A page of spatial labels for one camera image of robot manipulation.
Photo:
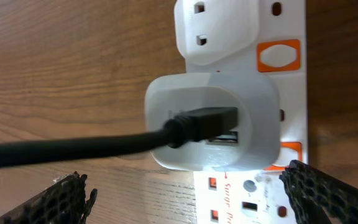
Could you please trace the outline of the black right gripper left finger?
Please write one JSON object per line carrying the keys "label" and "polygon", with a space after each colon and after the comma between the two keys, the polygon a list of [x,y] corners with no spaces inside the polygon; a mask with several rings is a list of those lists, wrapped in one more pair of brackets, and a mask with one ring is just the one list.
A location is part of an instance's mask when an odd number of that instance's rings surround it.
{"label": "black right gripper left finger", "polygon": [[0,216],[0,224],[86,224],[98,190],[86,197],[86,174],[77,172],[59,178],[11,211]]}

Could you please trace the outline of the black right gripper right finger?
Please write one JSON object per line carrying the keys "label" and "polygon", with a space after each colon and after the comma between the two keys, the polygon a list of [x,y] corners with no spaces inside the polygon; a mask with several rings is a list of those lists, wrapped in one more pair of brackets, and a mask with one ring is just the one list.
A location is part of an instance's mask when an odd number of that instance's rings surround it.
{"label": "black right gripper right finger", "polygon": [[279,176],[297,223],[358,224],[358,189],[308,164],[292,160]]}

